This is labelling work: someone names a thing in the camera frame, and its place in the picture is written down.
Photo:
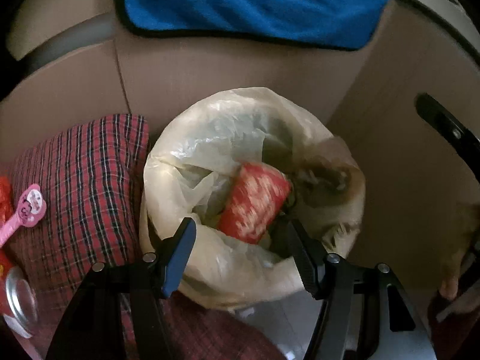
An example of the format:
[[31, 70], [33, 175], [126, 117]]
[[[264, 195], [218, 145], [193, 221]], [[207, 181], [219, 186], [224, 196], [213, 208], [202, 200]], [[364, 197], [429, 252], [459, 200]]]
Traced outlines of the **right hand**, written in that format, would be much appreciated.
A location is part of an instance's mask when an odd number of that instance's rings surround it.
[[472, 284], [465, 295], [459, 295], [459, 283], [473, 264], [473, 252], [479, 251], [479, 204], [460, 204], [456, 224], [460, 239], [453, 243], [443, 264], [439, 294], [452, 303], [451, 312], [468, 314], [479, 308], [479, 285]]

